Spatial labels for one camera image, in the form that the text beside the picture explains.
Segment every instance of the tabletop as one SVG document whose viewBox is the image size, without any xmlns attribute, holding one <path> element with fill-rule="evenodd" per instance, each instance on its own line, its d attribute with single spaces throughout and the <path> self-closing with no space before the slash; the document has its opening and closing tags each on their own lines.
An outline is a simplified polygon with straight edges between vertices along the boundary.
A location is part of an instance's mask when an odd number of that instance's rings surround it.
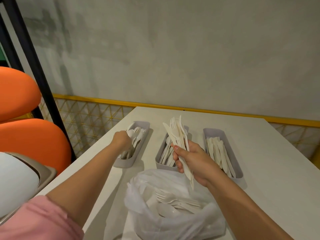
<svg viewBox="0 0 320 240">
<path fill-rule="evenodd" d="M 83 227 L 85 239 L 134 239 L 124 232 L 126 184 L 138 172 L 156 168 L 155 157 L 172 117 L 182 115 L 192 141 L 204 148 L 203 128 L 224 130 L 243 171 L 242 189 L 295 240 L 320 236 L 320 171 L 267 121 L 260 118 L 136 107 L 39 194 L 65 181 L 107 146 L 116 131 L 133 121 L 150 122 L 148 137 L 134 165 L 113 167 Z M 219 239 L 234 239 L 227 229 Z"/>
</svg>

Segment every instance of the pink sleeve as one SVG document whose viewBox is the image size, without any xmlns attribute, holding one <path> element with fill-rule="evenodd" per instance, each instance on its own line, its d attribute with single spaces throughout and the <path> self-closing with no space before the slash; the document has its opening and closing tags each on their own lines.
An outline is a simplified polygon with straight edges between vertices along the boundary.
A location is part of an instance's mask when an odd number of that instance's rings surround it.
<svg viewBox="0 0 320 240">
<path fill-rule="evenodd" d="M 36 196 L 2 226 L 1 240 L 80 240 L 84 232 L 46 196 Z"/>
</svg>

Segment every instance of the orange chair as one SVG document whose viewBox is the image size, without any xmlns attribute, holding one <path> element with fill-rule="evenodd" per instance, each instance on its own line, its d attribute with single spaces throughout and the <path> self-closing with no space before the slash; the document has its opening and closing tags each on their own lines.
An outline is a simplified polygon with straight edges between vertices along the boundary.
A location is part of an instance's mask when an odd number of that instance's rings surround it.
<svg viewBox="0 0 320 240">
<path fill-rule="evenodd" d="M 67 138 L 55 124 L 40 119 L 18 119 L 38 106 L 41 93 L 27 74 L 0 67 L 0 151 L 15 152 L 53 167 L 60 174 L 71 164 Z"/>
</svg>

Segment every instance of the white plastic bag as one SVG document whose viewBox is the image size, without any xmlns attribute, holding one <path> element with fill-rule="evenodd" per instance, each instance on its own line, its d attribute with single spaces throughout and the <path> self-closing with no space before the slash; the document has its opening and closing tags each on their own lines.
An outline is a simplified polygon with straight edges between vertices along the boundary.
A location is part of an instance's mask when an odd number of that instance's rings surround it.
<svg viewBox="0 0 320 240">
<path fill-rule="evenodd" d="M 206 206 L 196 214 L 176 218 L 157 216 L 146 205 L 154 187 Z M 150 169 L 138 173 L 128 183 L 124 204 L 131 214 L 134 231 L 143 240 L 201 240 L 225 233 L 225 219 L 208 189 L 195 182 L 192 190 L 185 175 L 178 172 Z"/>
</svg>

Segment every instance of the gray wall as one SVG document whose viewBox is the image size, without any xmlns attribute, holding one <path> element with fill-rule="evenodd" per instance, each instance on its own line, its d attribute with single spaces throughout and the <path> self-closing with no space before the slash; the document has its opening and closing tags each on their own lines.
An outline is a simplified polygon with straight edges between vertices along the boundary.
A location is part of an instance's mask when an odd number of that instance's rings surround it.
<svg viewBox="0 0 320 240">
<path fill-rule="evenodd" d="M 54 93 L 320 120 L 320 0 L 17 2 Z"/>
</svg>

